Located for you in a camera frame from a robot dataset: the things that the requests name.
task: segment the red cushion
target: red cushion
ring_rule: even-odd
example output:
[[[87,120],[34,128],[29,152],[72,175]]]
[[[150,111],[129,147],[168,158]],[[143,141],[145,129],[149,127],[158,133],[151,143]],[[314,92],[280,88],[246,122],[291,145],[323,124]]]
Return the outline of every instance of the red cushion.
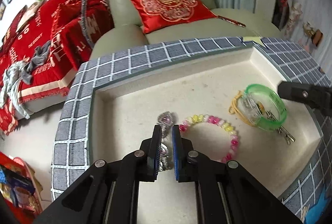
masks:
[[[3,48],[2,50],[5,50],[6,47],[8,47],[14,40],[14,38],[16,37],[17,33],[17,26],[20,22],[20,20],[22,19],[22,16],[24,15],[24,13],[26,12],[28,6],[25,5],[16,15],[16,17],[13,19],[11,25],[9,26],[7,33],[5,34],[5,36],[2,38],[2,42],[3,42]]]
[[[200,0],[131,0],[141,16],[145,34],[163,27],[216,18]]]
[[[51,35],[55,35],[62,27],[81,15],[81,2],[75,4],[59,4],[53,19]]]

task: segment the sofa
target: sofa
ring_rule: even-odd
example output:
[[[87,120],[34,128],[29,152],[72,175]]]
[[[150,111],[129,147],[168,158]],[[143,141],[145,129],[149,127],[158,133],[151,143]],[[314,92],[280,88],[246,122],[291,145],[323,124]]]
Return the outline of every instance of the sofa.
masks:
[[[244,23],[245,28],[222,19],[211,18],[191,23],[177,24],[143,34],[142,21],[130,0],[109,0],[114,29],[104,34],[96,43],[90,59],[136,46],[168,42],[179,39],[223,36],[281,36],[280,31],[262,15],[246,10],[218,9],[215,0],[200,0],[214,14]]]

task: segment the pink bead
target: pink bead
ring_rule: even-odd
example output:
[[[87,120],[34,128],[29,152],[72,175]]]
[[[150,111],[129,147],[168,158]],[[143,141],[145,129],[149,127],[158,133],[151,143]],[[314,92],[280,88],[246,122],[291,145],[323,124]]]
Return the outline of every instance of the pink bead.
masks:
[[[215,117],[214,116],[210,116],[207,120],[208,123],[213,123],[213,121],[215,120]]]
[[[239,142],[237,141],[237,139],[232,139],[232,140],[230,141],[230,143],[233,144],[233,145],[236,146],[236,147],[239,145]]]
[[[213,124],[217,124],[217,123],[219,123],[219,121],[220,121],[221,119],[220,118],[218,118],[218,117],[215,117],[215,119],[213,120]]]
[[[230,149],[228,152],[229,152],[233,157],[235,156],[235,151],[234,151],[234,150]]]
[[[188,128],[186,126],[184,126],[183,124],[180,124],[179,125],[179,129],[182,131],[182,132],[185,132]]]
[[[230,146],[230,148],[234,151],[237,152],[237,146],[234,146],[233,144]]]
[[[226,159],[227,159],[227,161],[232,160],[232,155],[231,155],[230,153],[228,153],[228,154],[226,155]]]

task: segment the yellow bead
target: yellow bead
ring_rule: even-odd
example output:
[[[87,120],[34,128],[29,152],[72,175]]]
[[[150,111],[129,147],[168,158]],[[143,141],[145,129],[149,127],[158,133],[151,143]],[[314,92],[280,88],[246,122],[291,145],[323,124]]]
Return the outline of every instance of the yellow bead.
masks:
[[[226,130],[227,132],[233,131],[233,129],[234,129],[234,127],[232,127],[232,126],[227,126],[227,127],[225,127],[225,130]]]
[[[223,124],[221,125],[221,127],[224,128],[224,129],[225,129],[226,127],[228,127],[228,126],[229,126],[229,123],[223,123]]]
[[[198,115],[197,123],[202,122],[202,121],[203,121],[203,118],[204,118],[204,115],[203,115],[203,114]]]
[[[197,115],[194,115],[194,116],[193,116],[193,123],[197,123],[197,121],[198,121],[198,116],[197,116]]]

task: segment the gold embroidery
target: gold embroidery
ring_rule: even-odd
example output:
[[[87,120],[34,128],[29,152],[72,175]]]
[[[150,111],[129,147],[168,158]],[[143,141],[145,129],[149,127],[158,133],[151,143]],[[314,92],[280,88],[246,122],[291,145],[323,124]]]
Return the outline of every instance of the gold embroidery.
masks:
[[[148,15],[160,15],[164,20],[177,22],[190,19],[194,14],[197,0],[140,0],[144,12]]]

